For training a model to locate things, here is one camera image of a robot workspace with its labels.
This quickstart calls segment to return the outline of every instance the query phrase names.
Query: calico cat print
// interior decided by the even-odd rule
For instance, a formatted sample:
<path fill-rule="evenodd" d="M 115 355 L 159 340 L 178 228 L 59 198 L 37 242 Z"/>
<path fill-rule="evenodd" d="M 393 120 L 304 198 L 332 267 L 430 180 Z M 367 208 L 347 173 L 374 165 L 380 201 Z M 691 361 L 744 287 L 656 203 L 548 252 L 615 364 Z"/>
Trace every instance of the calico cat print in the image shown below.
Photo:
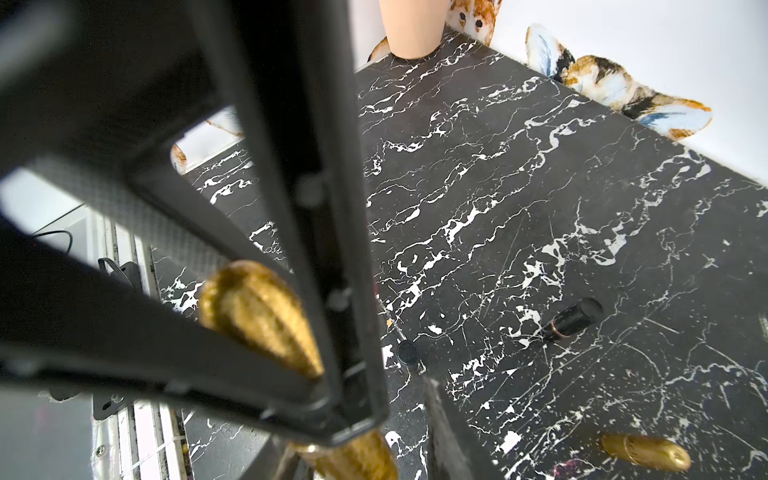
<path fill-rule="evenodd" d="M 445 23 L 487 47 L 491 44 L 496 15 L 501 7 L 502 0 L 453 0 Z"/>
<path fill-rule="evenodd" d="M 234 107 L 225 107 L 214 116 L 205 120 L 204 124 L 210 125 L 211 127 L 217 128 L 221 131 L 226 131 L 228 134 L 234 135 L 235 137 L 245 137 L 245 133 L 243 132 L 243 128 L 240 126 L 240 120 L 237 118 L 237 112 L 235 112 Z M 191 165 L 191 167 L 199 164 L 200 160 L 200 152 L 198 151 L 196 155 L 194 150 L 199 149 L 193 148 L 191 155 L 193 165 Z M 176 171 L 180 174 L 185 174 L 190 169 L 190 162 L 187 158 L 187 153 L 184 153 L 179 144 L 174 144 L 170 148 L 170 162 L 173 164 Z"/>
<path fill-rule="evenodd" d="M 368 55 L 368 61 L 378 61 L 390 53 L 392 53 L 392 49 L 389 48 L 389 40 L 384 37 L 384 39 L 381 40 L 379 44 L 373 48 L 371 54 Z"/>
<path fill-rule="evenodd" d="M 606 58 L 578 60 L 546 28 L 528 27 L 528 67 L 580 94 L 636 120 L 672 140 L 695 134 L 712 121 L 712 109 L 673 97 L 635 81 L 624 67 Z"/>

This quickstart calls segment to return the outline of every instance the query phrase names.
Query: black metal frame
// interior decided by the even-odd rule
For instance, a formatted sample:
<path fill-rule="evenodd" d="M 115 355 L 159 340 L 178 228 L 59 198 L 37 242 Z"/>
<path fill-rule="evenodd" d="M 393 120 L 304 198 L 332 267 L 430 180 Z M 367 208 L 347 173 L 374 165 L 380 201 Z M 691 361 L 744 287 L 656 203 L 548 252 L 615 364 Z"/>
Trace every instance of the black metal frame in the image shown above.
<path fill-rule="evenodd" d="M 60 38 L 0 71 L 0 175 L 28 165 L 201 276 L 240 259 L 278 271 L 300 295 L 325 375 L 304 379 L 4 223 L 0 379 L 192 404 L 338 445 L 388 405 L 346 3 L 244 4 L 41 0 L 12 12 L 0 42 L 4 27 L 36 18 Z M 292 273 L 168 161 L 225 104 L 266 180 Z"/>

